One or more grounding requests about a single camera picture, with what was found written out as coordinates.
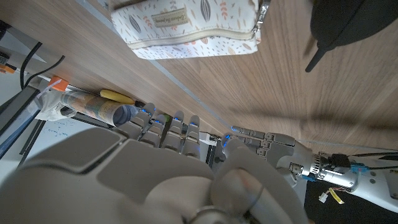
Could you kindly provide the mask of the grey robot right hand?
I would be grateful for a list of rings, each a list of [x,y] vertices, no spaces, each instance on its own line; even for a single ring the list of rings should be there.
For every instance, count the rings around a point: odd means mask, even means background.
[[[307,223],[281,173],[239,137],[222,138],[217,172],[199,158],[199,119],[185,138],[150,123],[149,103],[110,131],[92,128],[31,157],[1,184],[2,223]]]

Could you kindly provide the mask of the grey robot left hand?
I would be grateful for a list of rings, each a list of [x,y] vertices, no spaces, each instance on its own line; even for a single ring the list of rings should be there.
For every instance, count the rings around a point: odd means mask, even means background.
[[[231,130],[250,150],[275,168],[291,187],[295,187],[303,176],[309,175],[313,152],[295,138],[239,126],[232,126]]]

